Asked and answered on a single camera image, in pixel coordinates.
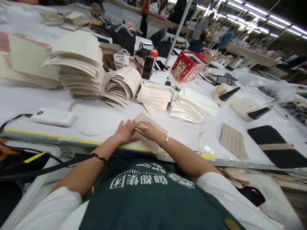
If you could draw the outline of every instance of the white paper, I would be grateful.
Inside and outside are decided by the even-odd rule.
[[[129,56],[114,54],[114,64],[117,70],[129,66]]]
[[[149,81],[157,83],[157,84],[164,85],[165,82],[167,81],[167,76],[168,76],[168,73],[165,73],[165,72],[162,72],[162,71],[154,72],[151,75]]]

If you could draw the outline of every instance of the black bag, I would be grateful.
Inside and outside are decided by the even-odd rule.
[[[166,58],[172,46],[172,37],[167,35],[162,40],[158,41],[158,56]]]
[[[113,44],[118,44],[122,48],[126,49],[130,56],[134,55],[134,45],[136,39],[136,32],[129,30],[126,25],[121,25],[115,29],[111,35]]]

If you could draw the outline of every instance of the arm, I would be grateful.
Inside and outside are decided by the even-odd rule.
[[[115,135],[109,137],[90,154],[96,153],[99,157],[109,160],[113,152],[120,145],[138,141],[138,138],[131,137],[135,120],[131,123],[129,122],[130,120],[128,120],[123,126],[123,121],[121,121]],[[95,184],[95,181],[104,165],[105,162],[96,157],[78,163],[50,193],[60,187],[67,187],[70,191],[78,192],[82,197],[85,197]]]
[[[138,126],[141,123],[148,128],[143,130],[138,128],[134,129],[142,136],[156,142],[159,146],[162,146],[167,138],[167,135],[157,130],[157,128],[150,122],[142,121],[135,124],[135,126]],[[186,147],[184,144],[171,137],[164,145],[163,149],[174,159],[182,171],[184,171],[194,183],[197,182],[200,176],[207,172],[215,172],[222,175],[222,173],[206,159],[202,158],[192,149]]]

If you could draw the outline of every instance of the beige leather piece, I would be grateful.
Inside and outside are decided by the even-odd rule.
[[[249,159],[242,133],[225,123],[223,123],[220,143],[241,159]]]

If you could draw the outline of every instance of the yellow tape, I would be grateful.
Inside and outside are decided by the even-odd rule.
[[[199,155],[200,155],[202,158],[205,158],[206,160],[215,161],[215,157],[214,157],[212,154],[209,154],[209,153],[199,153]]]
[[[101,142],[94,142],[94,141],[88,141],[88,140],[83,140],[83,139],[78,139],[78,138],[57,136],[57,135],[45,134],[45,133],[35,133],[35,132],[23,131],[23,130],[19,130],[19,129],[7,129],[7,128],[5,128],[4,131],[13,132],[13,133],[23,133],[23,134],[53,137],[53,138],[58,138],[58,139],[66,139],[66,140],[76,141],[76,142],[81,142],[81,143],[86,143],[86,144],[95,144],[95,145],[101,145],[102,144]],[[144,147],[135,147],[135,146],[128,146],[128,145],[122,145],[120,147],[126,148],[126,149],[134,149],[134,150],[141,150],[141,151],[150,152],[150,149],[144,148]],[[158,152],[166,153],[163,149],[159,149]]]
[[[46,153],[46,152],[42,152],[42,153],[36,154],[35,156],[33,156],[33,157],[31,157],[31,158],[25,160],[24,163],[29,163],[29,162],[31,162],[31,161],[33,161],[33,160],[35,160],[35,159],[41,157],[41,156],[44,155],[45,153]]]

